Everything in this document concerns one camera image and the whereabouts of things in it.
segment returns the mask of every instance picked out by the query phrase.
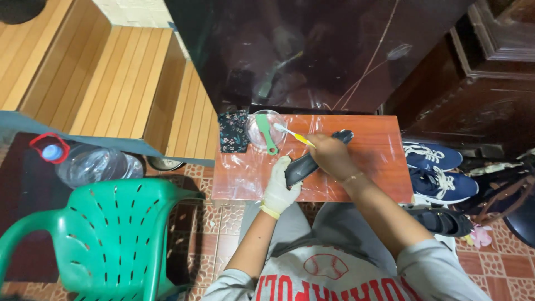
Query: red bottle handle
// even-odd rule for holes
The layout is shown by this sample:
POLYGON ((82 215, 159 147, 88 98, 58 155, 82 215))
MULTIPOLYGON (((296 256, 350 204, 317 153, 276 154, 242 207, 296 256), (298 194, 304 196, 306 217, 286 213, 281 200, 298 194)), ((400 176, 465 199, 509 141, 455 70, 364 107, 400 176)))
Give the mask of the red bottle handle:
MULTIPOLYGON (((42 141, 42 142, 47 142, 45 146, 50 145, 49 141, 42 141)), ((43 158, 43 160, 45 160, 47 162, 51 162, 53 164, 60 164, 63 161, 65 161, 65 159, 67 159, 69 151, 71 150, 71 147, 67 143, 65 143, 65 141, 63 141, 62 138, 60 138, 58 135, 56 135, 56 133, 53 133, 53 132, 44 133, 42 135, 39 135, 39 136, 35 137, 32 141, 30 141, 29 145, 30 145, 31 148, 33 148, 34 150, 36 150, 39 153, 39 156, 41 156, 41 158, 43 158), (42 140, 43 138, 46 138, 48 136, 55 137, 58 140, 58 142, 60 144, 60 147, 63 150, 62 156, 59 157, 56 160, 47 160, 47 159, 43 158, 42 149, 39 147, 39 145, 36 145, 40 140, 42 140)))

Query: gray sweatshirt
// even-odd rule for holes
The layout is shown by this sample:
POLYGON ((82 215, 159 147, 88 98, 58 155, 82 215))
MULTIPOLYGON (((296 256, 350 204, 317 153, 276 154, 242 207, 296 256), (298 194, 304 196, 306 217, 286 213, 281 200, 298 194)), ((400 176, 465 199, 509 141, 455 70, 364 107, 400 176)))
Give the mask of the gray sweatshirt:
POLYGON ((255 287, 246 273, 224 271, 203 301, 450 301, 491 299, 450 250, 427 239, 403 250, 392 277, 331 246, 304 246, 270 258, 255 287))

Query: green plastic chair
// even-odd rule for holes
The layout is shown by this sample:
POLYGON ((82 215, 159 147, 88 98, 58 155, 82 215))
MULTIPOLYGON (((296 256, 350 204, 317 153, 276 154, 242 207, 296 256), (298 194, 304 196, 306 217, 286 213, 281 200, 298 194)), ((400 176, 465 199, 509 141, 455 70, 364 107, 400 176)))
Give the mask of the green plastic chair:
POLYGON ((63 286, 78 301, 154 301, 188 285, 165 274, 167 221, 181 199, 202 199, 162 179, 121 179, 74 190, 67 207, 30 214, 0 238, 0 287, 15 246, 50 232, 63 286))

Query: glass bowl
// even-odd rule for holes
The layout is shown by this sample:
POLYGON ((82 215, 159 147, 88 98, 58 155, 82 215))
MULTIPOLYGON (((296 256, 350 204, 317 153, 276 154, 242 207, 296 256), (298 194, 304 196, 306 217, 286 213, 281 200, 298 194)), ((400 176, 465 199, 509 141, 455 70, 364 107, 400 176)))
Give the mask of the glass bowl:
POLYGON ((249 114, 249 116, 247 117, 245 130, 247 131, 247 137, 249 137, 251 144, 259 149, 267 149, 264 135, 258 130, 258 125, 256 124, 257 114, 266 114, 267 122, 270 125, 269 133, 271 136, 271 140, 273 140, 273 143, 275 143, 275 145, 279 146, 284 140, 286 132, 281 132, 275 129, 273 124, 279 123, 284 126, 284 128, 286 128, 287 124, 286 121, 284 121, 282 115, 273 110, 260 110, 258 112, 254 112, 253 114, 249 114))

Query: blue sneaker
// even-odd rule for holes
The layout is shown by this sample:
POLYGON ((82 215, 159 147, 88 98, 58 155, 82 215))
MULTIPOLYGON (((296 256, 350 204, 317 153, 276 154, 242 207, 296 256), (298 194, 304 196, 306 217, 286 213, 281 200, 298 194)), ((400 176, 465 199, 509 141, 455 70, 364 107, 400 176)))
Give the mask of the blue sneaker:
POLYGON ((433 170, 409 168, 409 174, 414 195, 435 204, 455 204, 479 191, 477 182, 472 178, 443 172, 436 166, 433 170))
POLYGON ((433 170, 438 167, 448 171, 461 165, 463 156, 458 151, 438 144, 403 142, 407 165, 413 168, 433 170))

